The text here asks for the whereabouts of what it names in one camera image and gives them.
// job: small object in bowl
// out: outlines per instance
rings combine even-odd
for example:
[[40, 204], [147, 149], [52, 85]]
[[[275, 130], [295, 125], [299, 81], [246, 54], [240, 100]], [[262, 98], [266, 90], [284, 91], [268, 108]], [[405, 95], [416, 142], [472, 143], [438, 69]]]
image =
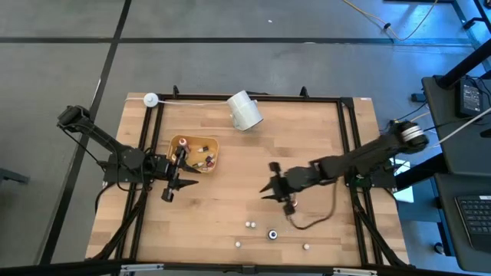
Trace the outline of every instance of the small object in bowl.
[[199, 162], [199, 163], [194, 164], [194, 165], [193, 165], [193, 168], [194, 168], [194, 169], [198, 169], [198, 168], [201, 168], [203, 165], [205, 165], [205, 163], [204, 163], [204, 162]]
[[208, 146], [204, 146], [201, 149], [198, 149], [198, 153], [204, 153], [204, 152], [207, 152], [208, 150], [209, 150]]
[[211, 159], [207, 164], [208, 167], [213, 167], [215, 165], [215, 159]]
[[187, 140], [184, 139], [184, 138], [181, 138], [179, 139], [179, 145], [184, 148], [184, 150], [186, 151], [187, 154], [189, 154], [189, 152], [191, 151], [188, 143], [187, 143]]

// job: keyboard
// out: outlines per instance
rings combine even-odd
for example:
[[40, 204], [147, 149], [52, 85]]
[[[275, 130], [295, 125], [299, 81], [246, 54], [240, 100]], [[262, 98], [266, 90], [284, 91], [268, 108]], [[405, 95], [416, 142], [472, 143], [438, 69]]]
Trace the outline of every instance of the keyboard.
[[471, 246], [491, 253], [491, 195], [455, 198]]

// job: metal bracket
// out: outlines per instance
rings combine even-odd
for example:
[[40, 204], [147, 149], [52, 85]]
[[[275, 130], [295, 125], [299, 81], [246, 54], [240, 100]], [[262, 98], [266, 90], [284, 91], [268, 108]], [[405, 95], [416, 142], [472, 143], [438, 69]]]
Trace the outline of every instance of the metal bracket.
[[344, 275], [344, 276], [377, 276], [377, 272], [376, 271], [364, 270], [364, 269], [334, 268], [333, 275]]
[[174, 85], [172, 89], [172, 98], [177, 100], [177, 95], [179, 95], [179, 88], [177, 88], [177, 85]]
[[307, 87], [302, 87], [301, 88], [299, 96], [300, 97], [304, 97], [304, 98], [308, 98], [309, 97], [308, 92], [307, 92]]
[[246, 275], [252, 275], [252, 274], [258, 274], [258, 272], [255, 269], [255, 265], [242, 265], [242, 273]]
[[163, 264], [124, 264], [121, 265], [121, 272], [134, 272], [134, 271], [155, 271], [163, 270]]
[[341, 97], [339, 99], [348, 108], [354, 108], [354, 102], [352, 97]]

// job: gray floor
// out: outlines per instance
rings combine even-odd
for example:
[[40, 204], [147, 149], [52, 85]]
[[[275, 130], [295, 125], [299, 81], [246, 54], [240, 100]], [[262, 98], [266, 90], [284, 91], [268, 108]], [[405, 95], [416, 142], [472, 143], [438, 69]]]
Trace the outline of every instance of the gray floor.
[[[0, 36], [114, 34], [122, 0], [0, 2]], [[477, 15], [459, 0], [466, 17]], [[355, 2], [410, 32], [429, 5]], [[481, 41], [489, 32], [476, 23]], [[341, 0], [140, 0], [133, 1], [124, 37], [337, 37], [386, 38]], [[450, 5], [438, 5], [415, 38], [466, 38]], [[224, 93], [239, 90], [372, 97], [379, 125], [418, 105], [408, 100], [424, 76], [444, 74], [471, 47], [360, 44], [122, 44], [118, 47], [96, 123], [115, 134], [128, 92]], [[68, 104], [89, 107], [107, 55], [106, 44], [0, 44], [0, 167], [31, 177], [27, 186], [0, 187], [0, 267], [36, 262], [46, 228], [73, 156], [74, 144], [55, 128]], [[481, 75], [482, 66], [472, 75]], [[419, 120], [432, 125], [430, 117]], [[432, 141], [436, 135], [428, 133]], [[89, 149], [99, 158], [107, 153]], [[419, 163], [438, 153], [428, 149]], [[94, 219], [101, 171], [85, 158], [54, 261], [84, 257]], [[459, 271], [452, 258], [432, 252], [433, 226], [403, 222], [411, 262], [420, 268]]]

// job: white knob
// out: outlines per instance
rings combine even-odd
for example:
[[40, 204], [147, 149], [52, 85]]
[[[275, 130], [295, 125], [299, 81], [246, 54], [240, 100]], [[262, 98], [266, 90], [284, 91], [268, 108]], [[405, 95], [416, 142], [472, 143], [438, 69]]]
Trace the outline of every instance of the white knob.
[[155, 93], [148, 93], [143, 97], [143, 103], [147, 107], [155, 107], [159, 103], [159, 97]]

